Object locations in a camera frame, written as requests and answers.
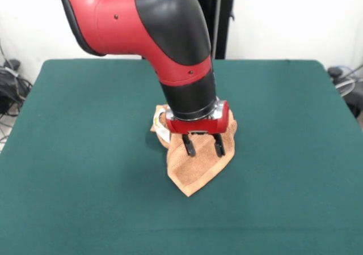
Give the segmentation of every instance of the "table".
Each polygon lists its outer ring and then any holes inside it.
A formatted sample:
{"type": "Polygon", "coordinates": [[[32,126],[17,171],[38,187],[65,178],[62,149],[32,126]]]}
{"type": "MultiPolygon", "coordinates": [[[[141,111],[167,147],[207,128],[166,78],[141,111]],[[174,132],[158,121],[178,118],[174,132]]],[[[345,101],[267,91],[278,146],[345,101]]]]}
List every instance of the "table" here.
{"type": "Polygon", "coordinates": [[[187,198],[146,61],[47,61],[0,155],[0,254],[359,254],[362,132],[315,61],[216,61],[233,161],[187,198]]]}

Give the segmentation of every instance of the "brown towel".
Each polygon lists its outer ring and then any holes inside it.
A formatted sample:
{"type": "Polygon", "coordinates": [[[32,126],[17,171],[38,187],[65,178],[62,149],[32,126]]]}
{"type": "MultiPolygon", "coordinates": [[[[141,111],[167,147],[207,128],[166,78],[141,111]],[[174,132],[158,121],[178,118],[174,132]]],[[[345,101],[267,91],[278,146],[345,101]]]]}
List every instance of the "brown towel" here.
{"type": "MultiPolygon", "coordinates": [[[[155,115],[160,113],[161,109],[165,109],[165,106],[157,106],[155,115]]],[[[159,115],[159,124],[167,127],[165,112],[159,115]]],[[[188,156],[180,134],[171,134],[170,143],[157,135],[161,144],[168,149],[168,176],[187,197],[201,189],[219,174],[233,158],[235,152],[234,134],[236,130],[237,122],[230,111],[227,131],[222,134],[226,155],[221,158],[216,154],[214,138],[211,135],[189,136],[196,150],[195,157],[188,156]]]]}

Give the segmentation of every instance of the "cable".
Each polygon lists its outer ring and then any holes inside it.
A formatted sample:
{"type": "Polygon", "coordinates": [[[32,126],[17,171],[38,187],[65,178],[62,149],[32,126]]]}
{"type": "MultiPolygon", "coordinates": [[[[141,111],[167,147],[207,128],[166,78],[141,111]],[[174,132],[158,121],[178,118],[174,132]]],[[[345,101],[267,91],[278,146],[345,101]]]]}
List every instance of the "cable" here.
{"type": "Polygon", "coordinates": [[[354,91],[354,89],[356,88],[356,84],[355,83],[352,83],[352,85],[351,85],[351,87],[350,87],[350,89],[348,89],[347,91],[345,91],[345,92],[341,92],[340,93],[340,96],[341,97],[344,97],[344,96],[347,96],[347,95],[349,95],[352,91],[354,91]]]}
{"type": "Polygon", "coordinates": [[[18,116],[33,85],[16,71],[0,66],[0,114],[18,116]],[[10,109],[16,106],[16,113],[10,109]]]}
{"type": "Polygon", "coordinates": [[[3,123],[3,122],[0,122],[0,125],[3,125],[3,126],[8,127],[8,128],[12,128],[12,126],[11,126],[11,125],[8,125],[8,124],[3,123]]]}
{"type": "Polygon", "coordinates": [[[341,68],[341,69],[347,69],[347,70],[349,70],[349,71],[353,71],[353,69],[352,68],[350,68],[350,67],[348,67],[348,66],[345,66],[345,65],[336,65],[336,66],[333,66],[333,67],[338,67],[338,68],[341,68]]]}
{"type": "Polygon", "coordinates": [[[345,82],[341,82],[339,84],[337,84],[335,86],[336,89],[339,89],[339,88],[342,88],[346,85],[349,85],[349,84],[352,84],[352,83],[358,83],[358,82],[363,82],[363,78],[360,78],[360,79],[351,79],[351,80],[347,80],[345,82]]]}
{"type": "Polygon", "coordinates": [[[347,78],[349,77],[350,75],[352,74],[355,74],[356,72],[358,72],[359,70],[361,70],[363,68],[363,64],[358,66],[357,68],[355,68],[354,70],[346,73],[345,75],[342,75],[341,77],[339,77],[336,81],[340,81],[340,80],[343,80],[344,78],[347,78]]]}
{"type": "Polygon", "coordinates": [[[4,53],[4,50],[2,49],[2,44],[1,44],[1,39],[0,39],[0,52],[1,52],[1,55],[2,57],[4,58],[4,60],[10,65],[10,68],[13,70],[14,67],[13,65],[11,64],[11,62],[6,58],[5,56],[5,53],[4,53]]]}
{"type": "Polygon", "coordinates": [[[9,135],[2,137],[0,139],[0,143],[6,143],[6,142],[4,142],[4,140],[7,140],[8,138],[9,138],[9,135]]]}

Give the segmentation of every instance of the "black cable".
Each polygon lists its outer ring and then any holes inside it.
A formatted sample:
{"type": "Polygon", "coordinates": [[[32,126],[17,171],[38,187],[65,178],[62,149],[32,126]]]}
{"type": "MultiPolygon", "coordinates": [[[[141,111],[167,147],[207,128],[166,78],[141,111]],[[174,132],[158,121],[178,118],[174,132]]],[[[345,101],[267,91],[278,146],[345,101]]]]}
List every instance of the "black cable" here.
{"type": "Polygon", "coordinates": [[[0,139],[0,143],[5,143],[3,140],[6,140],[6,139],[8,139],[8,138],[9,138],[9,135],[2,137],[2,138],[0,139]]]}
{"type": "Polygon", "coordinates": [[[363,64],[362,65],[360,65],[360,66],[358,66],[357,68],[355,68],[354,70],[352,70],[352,71],[350,71],[350,72],[348,72],[347,74],[345,74],[345,75],[342,75],[341,77],[339,77],[339,78],[337,78],[337,82],[339,82],[339,81],[341,81],[341,80],[343,80],[344,78],[347,78],[347,77],[349,77],[349,76],[351,76],[351,75],[353,75],[353,74],[355,74],[356,72],[358,72],[359,70],[361,70],[363,68],[363,64]]]}
{"type": "Polygon", "coordinates": [[[28,80],[20,75],[15,76],[11,70],[0,67],[0,102],[2,103],[0,114],[10,117],[18,116],[32,87],[28,80]],[[10,112],[14,105],[16,105],[17,113],[10,112]]]}
{"type": "Polygon", "coordinates": [[[14,67],[11,64],[11,62],[5,56],[4,50],[2,49],[1,40],[0,40],[0,52],[1,52],[1,55],[4,58],[4,60],[9,64],[10,68],[14,69],[14,67]]]}
{"type": "Polygon", "coordinates": [[[12,128],[12,126],[11,125],[8,125],[8,124],[6,124],[6,123],[3,123],[3,122],[0,122],[0,125],[2,125],[2,126],[5,126],[5,127],[8,127],[8,128],[12,128]]]}

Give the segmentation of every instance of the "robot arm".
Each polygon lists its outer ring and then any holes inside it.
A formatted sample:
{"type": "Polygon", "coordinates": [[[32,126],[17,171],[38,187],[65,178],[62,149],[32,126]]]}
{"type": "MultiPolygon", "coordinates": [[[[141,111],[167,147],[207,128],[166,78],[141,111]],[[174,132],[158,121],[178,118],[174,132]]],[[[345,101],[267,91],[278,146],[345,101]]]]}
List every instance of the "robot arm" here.
{"type": "Polygon", "coordinates": [[[229,107],[216,97],[210,42],[198,0],[62,0],[80,47],[95,56],[139,54],[153,66],[169,105],[167,124],[183,134],[220,133],[229,107]]]}

